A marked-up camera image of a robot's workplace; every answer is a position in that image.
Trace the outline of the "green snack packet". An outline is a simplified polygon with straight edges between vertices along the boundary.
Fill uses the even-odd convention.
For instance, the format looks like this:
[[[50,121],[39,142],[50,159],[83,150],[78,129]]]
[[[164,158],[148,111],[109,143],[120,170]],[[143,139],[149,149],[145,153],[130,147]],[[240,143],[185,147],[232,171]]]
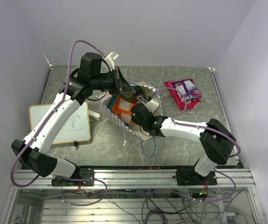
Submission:
[[[139,91],[143,92],[143,89],[139,85],[134,85],[133,87],[136,90],[136,93],[139,92]],[[133,98],[134,95],[135,94],[125,94],[125,95],[123,95],[123,98],[126,101],[132,103],[132,98]]]

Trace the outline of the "blue checkered paper bag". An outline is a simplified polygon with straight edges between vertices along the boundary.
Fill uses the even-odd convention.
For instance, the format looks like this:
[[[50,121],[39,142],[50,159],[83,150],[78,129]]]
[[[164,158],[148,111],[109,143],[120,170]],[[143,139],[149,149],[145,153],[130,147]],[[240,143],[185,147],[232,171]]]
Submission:
[[[140,143],[152,139],[154,150],[147,158],[152,158],[156,153],[155,135],[147,130],[148,124],[156,117],[162,115],[162,103],[159,91],[147,83],[130,83],[135,93],[111,95],[107,93],[100,101],[102,112],[106,118],[125,131],[140,138]]]

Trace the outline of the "white marker eraser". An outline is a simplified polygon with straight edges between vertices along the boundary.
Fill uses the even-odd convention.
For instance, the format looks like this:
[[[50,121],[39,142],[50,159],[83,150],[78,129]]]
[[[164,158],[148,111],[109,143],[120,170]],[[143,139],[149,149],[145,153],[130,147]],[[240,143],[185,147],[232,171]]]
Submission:
[[[99,121],[101,119],[101,115],[99,113],[97,113],[97,112],[89,110],[88,114],[89,114],[90,119],[93,119],[93,120],[96,120],[96,121]]]

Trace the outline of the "small whiteboard yellow frame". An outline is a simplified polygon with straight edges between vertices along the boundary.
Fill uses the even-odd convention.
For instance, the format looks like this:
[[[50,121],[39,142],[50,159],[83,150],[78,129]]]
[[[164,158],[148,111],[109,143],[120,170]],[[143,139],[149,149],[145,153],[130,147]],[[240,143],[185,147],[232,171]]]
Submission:
[[[40,126],[40,121],[43,120],[44,115],[49,114],[49,109],[52,104],[46,105],[32,105],[29,108],[29,117],[31,123],[31,130]],[[90,121],[88,104],[84,102],[69,118],[64,118],[64,124],[59,130],[58,127],[62,122],[56,124],[52,128],[49,135],[42,130],[41,137],[38,139],[41,142],[39,146],[44,144],[46,149],[50,149],[53,144],[85,142],[91,139]]]

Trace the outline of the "red chips packet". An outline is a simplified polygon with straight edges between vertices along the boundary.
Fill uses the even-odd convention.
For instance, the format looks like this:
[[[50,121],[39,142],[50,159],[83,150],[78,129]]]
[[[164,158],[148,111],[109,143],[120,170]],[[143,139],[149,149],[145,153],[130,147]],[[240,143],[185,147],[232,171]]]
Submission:
[[[175,82],[175,81],[167,81],[167,82],[164,82],[165,86],[166,87],[169,87],[169,88],[173,88],[171,83],[172,82]],[[180,102],[180,99],[178,97],[178,94],[176,92],[179,92],[177,89],[176,90],[172,90],[172,89],[168,89],[171,96],[173,97],[174,101],[176,102],[177,106],[179,107],[179,109],[181,111],[184,110],[184,108],[186,109],[193,109],[197,106],[197,104],[201,101],[202,97],[200,99],[195,99],[193,100],[191,103],[187,103],[186,101],[184,103],[181,103]]]

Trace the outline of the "purple snack packet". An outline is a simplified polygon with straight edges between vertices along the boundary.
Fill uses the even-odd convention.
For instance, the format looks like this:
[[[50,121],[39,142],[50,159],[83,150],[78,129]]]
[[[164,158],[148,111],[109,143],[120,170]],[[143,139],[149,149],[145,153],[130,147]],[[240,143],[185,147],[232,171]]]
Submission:
[[[179,92],[178,97],[181,103],[185,101],[187,103],[191,103],[195,99],[200,99],[202,97],[198,88],[194,85],[193,79],[186,79],[181,81],[175,81],[171,83],[172,87],[177,89]]]

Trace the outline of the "orange snack packet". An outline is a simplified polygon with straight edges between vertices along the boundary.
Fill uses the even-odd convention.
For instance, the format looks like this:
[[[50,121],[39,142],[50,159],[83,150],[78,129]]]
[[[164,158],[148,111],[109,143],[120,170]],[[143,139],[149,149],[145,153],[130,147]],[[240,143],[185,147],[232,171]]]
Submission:
[[[123,123],[133,124],[131,109],[135,104],[126,101],[121,96],[113,96],[111,112],[115,114]]]

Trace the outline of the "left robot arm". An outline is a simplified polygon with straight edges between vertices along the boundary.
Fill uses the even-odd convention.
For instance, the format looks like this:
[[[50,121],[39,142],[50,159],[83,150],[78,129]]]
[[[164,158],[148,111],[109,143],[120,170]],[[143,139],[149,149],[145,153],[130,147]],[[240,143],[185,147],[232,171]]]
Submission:
[[[82,56],[79,68],[68,72],[54,102],[38,125],[23,140],[13,141],[11,148],[16,155],[15,163],[20,162],[41,177],[56,175],[68,185],[79,182],[80,167],[49,155],[49,151],[68,118],[94,91],[107,91],[111,95],[135,92],[114,64],[118,56],[115,51],[106,57],[92,52]]]

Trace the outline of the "aluminium rail frame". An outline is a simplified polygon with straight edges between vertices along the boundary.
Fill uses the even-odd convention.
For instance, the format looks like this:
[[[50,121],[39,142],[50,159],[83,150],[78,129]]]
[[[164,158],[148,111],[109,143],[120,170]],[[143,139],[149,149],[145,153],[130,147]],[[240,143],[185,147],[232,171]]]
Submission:
[[[176,175],[176,169],[130,169],[130,170],[105,170],[94,168],[94,177],[98,180],[104,181],[108,189],[124,190],[124,189],[185,189],[185,188],[203,188],[201,185],[186,185],[180,186],[177,183],[176,178],[172,176]],[[27,181],[35,176],[35,173],[31,170],[17,170],[15,172],[17,180]],[[11,217],[11,211],[18,198],[19,190],[77,190],[78,184],[75,186],[53,186],[51,181],[55,177],[49,175],[45,178],[39,177],[33,184],[26,188],[17,188],[10,186],[7,197],[4,203],[4,208],[0,217],[0,224],[8,224]],[[252,173],[249,168],[242,169],[217,169],[216,175],[213,177],[216,180],[215,185],[211,185],[212,188],[218,190],[224,188],[233,188],[233,182],[235,182],[237,188],[246,188],[249,190],[248,198],[250,199],[250,205],[254,211],[255,221],[257,224],[267,224],[265,214],[263,212],[261,202],[257,196],[256,186]],[[105,186],[102,183],[94,182],[92,186],[84,186],[82,189],[97,190],[104,189]]]

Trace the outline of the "colourful candy packet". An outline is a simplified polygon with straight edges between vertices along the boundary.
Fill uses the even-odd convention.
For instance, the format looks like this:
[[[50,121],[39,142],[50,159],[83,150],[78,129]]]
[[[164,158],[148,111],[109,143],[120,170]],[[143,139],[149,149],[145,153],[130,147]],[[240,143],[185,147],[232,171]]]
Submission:
[[[135,93],[135,95],[132,98],[132,103],[133,104],[142,103],[143,105],[145,105],[148,102],[149,102],[149,99],[148,99],[147,95],[144,92],[141,92],[141,91]]]

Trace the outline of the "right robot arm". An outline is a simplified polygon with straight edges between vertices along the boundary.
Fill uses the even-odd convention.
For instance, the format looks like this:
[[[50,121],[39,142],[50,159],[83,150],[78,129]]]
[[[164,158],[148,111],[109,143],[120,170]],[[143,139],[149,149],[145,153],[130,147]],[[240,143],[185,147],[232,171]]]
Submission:
[[[205,154],[192,167],[177,172],[179,185],[201,185],[213,177],[213,169],[225,165],[230,158],[235,137],[218,120],[193,123],[178,121],[167,116],[155,116],[145,105],[137,104],[131,109],[132,121],[151,136],[178,137],[199,143]]]

